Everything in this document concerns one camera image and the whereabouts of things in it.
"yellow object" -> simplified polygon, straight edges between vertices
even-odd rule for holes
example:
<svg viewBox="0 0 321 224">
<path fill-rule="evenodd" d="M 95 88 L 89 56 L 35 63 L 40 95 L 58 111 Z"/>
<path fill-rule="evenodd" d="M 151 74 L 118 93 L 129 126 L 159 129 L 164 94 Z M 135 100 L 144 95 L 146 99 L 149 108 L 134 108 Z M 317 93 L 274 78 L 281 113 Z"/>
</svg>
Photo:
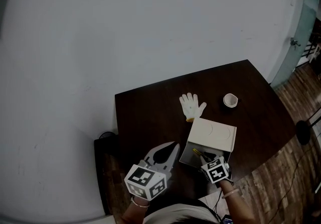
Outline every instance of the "yellow object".
<svg viewBox="0 0 321 224">
<path fill-rule="evenodd" d="M 198 151 L 197 149 L 193 148 L 193 152 L 198 154 L 199 156 L 203 155 L 200 151 Z"/>
</svg>

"wooden floor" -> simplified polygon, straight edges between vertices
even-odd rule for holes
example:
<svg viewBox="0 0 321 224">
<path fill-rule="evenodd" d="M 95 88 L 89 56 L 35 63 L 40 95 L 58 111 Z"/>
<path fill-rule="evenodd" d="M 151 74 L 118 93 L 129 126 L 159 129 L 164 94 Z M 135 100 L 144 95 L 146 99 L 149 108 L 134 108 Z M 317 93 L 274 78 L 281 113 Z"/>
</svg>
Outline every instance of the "wooden floor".
<svg viewBox="0 0 321 224">
<path fill-rule="evenodd" d="M 308 64 L 296 69 L 290 80 L 276 89 L 276 93 L 295 123 L 299 120 L 307 120 L 321 106 L 321 83 Z M 321 124 L 314 130 L 319 134 Z M 304 216 L 321 202 L 321 191 L 316 196 L 313 193 L 321 181 L 321 161 L 318 158 L 321 154 L 318 144 L 313 146 L 315 138 L 316 136 L 306 146 L 301 146 L 296 137 L 292 138 L 266 163 L 235 182 L 243 198 L 253 209 L 259 223 L 303 223 Z M 125 173 L 121 170 L 118 161 L 110 155 L 105 155 L 104 164 L 106 197 L 109 210 L 117 221 L 130 200 L 130 195 L 123 183 Z M 297 164 L 298 168 L 292 184 Z M 288 195 L 280 203 L 290 187 Z M 219 192 L 200 200 L 213 208 Z M 220 199 L 218 203 L 218 214 L 221 217 L 228 214 L 224 199 Z"/>
</svg>

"forearm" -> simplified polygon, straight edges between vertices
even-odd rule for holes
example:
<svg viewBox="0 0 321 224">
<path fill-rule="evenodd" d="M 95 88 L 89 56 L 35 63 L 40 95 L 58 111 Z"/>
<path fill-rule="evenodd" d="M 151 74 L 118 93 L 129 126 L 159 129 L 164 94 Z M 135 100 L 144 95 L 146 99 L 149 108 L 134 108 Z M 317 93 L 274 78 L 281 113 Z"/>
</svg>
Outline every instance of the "forearm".
<svg viewBox="0 0 321 224">
<path fill-rule="evenodd" d="M 227 194 L 228 192 L 231 192 L 235 189 L 231 185 L 231 183 L 226 180 L 220 181 L 220 186 L 222 188 L 223 194 Z M 229 208 L 233 223 L 256 223 L 252 210 L 246 204 L 243 198 L 238 194 L 238 192 L 229 195 L 225 198 L 225 200 Z"/>
<path fill-rule="evenodd" d="M 134 198 L 135 202 L 141 206 L 147 206 L 149 202 L 139 197 Z M 121 224 L 142 224 L 145 218 L 147 208 L 139 207 L 133 202 L 121 217 Z"/>
</svg>

